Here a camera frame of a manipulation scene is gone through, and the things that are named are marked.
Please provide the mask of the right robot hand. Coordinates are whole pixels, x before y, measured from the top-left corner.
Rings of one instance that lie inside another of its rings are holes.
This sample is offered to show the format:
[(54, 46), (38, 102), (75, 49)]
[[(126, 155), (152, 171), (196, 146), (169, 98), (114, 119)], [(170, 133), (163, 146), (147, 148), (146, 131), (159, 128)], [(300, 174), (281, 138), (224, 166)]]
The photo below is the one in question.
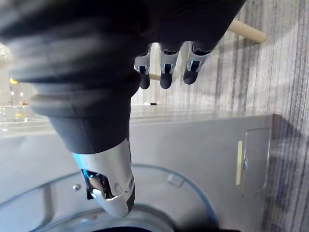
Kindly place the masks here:
[(197, 79), (244, 5), (242, 0), (3, 0), (0, 41), (11, 77), (32, 84), (29, 105), (47, 116), (73, 153), (94, 199), (124, 217), (135, 200), (131, 97), (149, 87), (150, 51), (160, 48), (160, 85), (171, 86), (184, 42), (184, 74)]

